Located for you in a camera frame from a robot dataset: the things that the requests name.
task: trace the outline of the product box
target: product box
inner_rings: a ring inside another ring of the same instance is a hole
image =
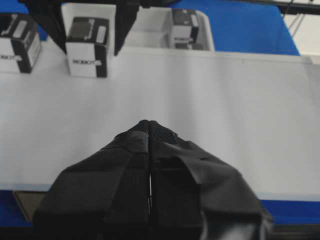
[[[175,48],[182,50],[203,50],[204,46],[201,43],[176,43]]]
[[[191,44],[197,42],[199,18],[192,9],[172,9],[171,28],[169,31],[170,47],[175,44]]]
[[[42,46],[27,14],[0,13],[0,72],[31,73]]]
[[[72,76],[107,77],[108,19],[75,17],[65,46]]]

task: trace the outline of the cable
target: cable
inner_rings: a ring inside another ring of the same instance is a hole
[[[313,3],[313,0],[309,0],[308,4],[312,4],[312,3]],[[298,30],[299,30],[299,28],[300,28],[303,20],[305,19],[305,16],[306,16],[306,15],[303,14],[302,18],[300,19],[298,25],[296,26],[296,28],[295,28],[295,30],[294,30],[294,32],[293,32],[293,34],[292,34],[292,38],[294,38],[295,35],[296,35],[296,33],[298,32]]]
[[[300,13],[298,13],[298,14],[295,16],[295,18],[293,19],[292,23],[291,23],[290,26],[288,27],[289,30],[294,26],[294,24],[296,23],[296,21],[299,19],[300,16],[301,16]]]
[[[288,12],[289,12],[289,9],[290,9],[290,6],[291,6],[291,4],[294,2],[294,0],[291,0],[290,2],[289,2],[289,4],[288,4],[288,6],[286,7],[286,9],[285,9],[285,13],[283,14],[283,19],[285,18],[285,16],[286,16],[286,14],[288,14]]]
[[[294,36],[296,35],[298,29],[300,28],[300,26],[301,26],[301,24],[302,24],[302,21],[305,19],[305,16],[306,16],[306,15],[303,14],[302,18],[300,19],[298,25],[296,26],[296,28],[295,28],[295,30],[294,30],[294,32],[293,32],[293,34],[292,34],[292,37],[294,37]]]

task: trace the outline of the white table surface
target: white table surface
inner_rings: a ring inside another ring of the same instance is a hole
[[[297,56],[125,47],[108,78],[70,77],[44,43],[0,73],[0,189],[46,191],[139,120],[238,168],[259,198],[320,201],[320,66]]]

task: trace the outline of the white tray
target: white tray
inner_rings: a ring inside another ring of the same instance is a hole
[[[137,19],[129,32],[124,46],[142,48],[169,48],[166,35],[170,25],[168,14],[171,8],[151,7],[140,8]],[[196,11],[199,18],[197,43],[204,50],[214,51],[214,41],[208,17]],[[97,17],[110,20],[110,54],[114,51],[116,6],[107,4],[66,3],[62,6],[62,17],[65,33],[68,35],[74,17]]]

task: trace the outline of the white box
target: white box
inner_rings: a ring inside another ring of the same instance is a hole
[[[0,14],[0,72],[31,73],[42,49],[37,24],[27,14]]]
[[[175,48],[175,44],[194,44],[197,42],[200,23],[195,10],[172,9],[169,17],[171,48]]]
[[[65,46],[72,76],[107,77],[108,19],[75,17]]]

